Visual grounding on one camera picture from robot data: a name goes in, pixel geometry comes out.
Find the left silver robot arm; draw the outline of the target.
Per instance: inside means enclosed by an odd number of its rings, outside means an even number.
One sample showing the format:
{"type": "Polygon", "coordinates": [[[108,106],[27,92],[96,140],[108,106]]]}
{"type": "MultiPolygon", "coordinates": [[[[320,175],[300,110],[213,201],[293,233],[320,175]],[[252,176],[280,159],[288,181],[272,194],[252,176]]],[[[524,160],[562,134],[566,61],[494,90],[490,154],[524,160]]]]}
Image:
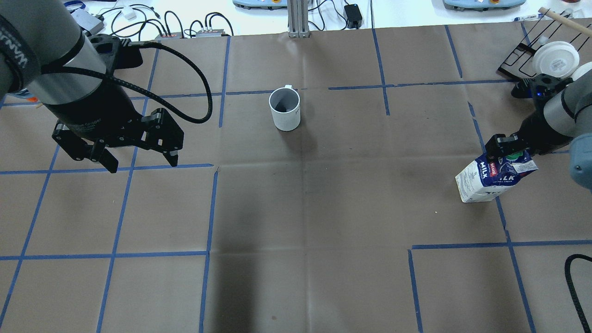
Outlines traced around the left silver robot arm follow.
{"type": "Polygon", "coordinates": [[[111,173],[110,148],[136,146],[163,154],[172,167],[184,133],[172,107],[148,116],[136,111],[113,76],[123,42],[87,37],[58,0],[1,2],[1,92],[28,89],[57,118],[51,137],[73,160],[90,160],[111,173]]]}

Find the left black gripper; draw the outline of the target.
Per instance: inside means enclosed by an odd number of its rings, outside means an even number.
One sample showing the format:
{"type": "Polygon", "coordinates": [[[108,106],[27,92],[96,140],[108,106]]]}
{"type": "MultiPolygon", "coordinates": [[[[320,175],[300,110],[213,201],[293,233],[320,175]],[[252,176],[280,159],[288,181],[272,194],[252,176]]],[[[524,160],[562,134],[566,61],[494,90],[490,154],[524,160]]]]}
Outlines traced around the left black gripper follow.
{"type": "Polygon", "coordinates": [[[165,157],[172,168],[178,166],[179,150],[183,148],[184,131],[165,108],[157,108],[148,116],[127,120],[119,129],[86,139],[74,133],[66,124],[57,122],[51,138],[73,160],[91,160],[108,172],[116,173],[118,160],[108,148],[136,146],[155,150],[165,157]]]}

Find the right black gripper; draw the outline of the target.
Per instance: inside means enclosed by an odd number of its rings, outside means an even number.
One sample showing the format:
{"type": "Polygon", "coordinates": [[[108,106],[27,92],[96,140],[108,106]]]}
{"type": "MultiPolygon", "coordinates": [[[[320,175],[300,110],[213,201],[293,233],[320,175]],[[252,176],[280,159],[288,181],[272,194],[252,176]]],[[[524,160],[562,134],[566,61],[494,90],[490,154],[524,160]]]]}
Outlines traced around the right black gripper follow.
{"type": "Polygon", "coordinates": [[[573,136],[555,130],[549,123],[551,116],[545,116],[545,107],[565,111],[561,99],[564,89],[573,83],[572,78],[556,78],[539,74],[535,78],[521,79],[512,89],[517,99],[532,99],[535,111],[522,121],[513,135],[494,134],[485,144],[487,160],[503,158],[522,152],[524,142],[529,154],[549,154],[571,143],[573,136]]]}

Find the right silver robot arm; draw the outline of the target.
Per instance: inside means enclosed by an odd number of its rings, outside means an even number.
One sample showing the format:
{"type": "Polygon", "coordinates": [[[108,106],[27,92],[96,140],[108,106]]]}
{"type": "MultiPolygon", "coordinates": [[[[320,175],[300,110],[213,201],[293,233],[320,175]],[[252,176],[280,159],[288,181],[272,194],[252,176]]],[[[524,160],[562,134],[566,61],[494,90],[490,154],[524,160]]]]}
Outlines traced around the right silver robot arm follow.
{"type": "Polygon", "coordinates": [[[576,80],[549,74],[522,79],[512,97],[531,99],[535,111],[510,136],[495,134],[486,144],[487,160],[526,150],[549,154],[569,146],[569,175],[581,187],[592,187],[592,74],[576,80]]]}

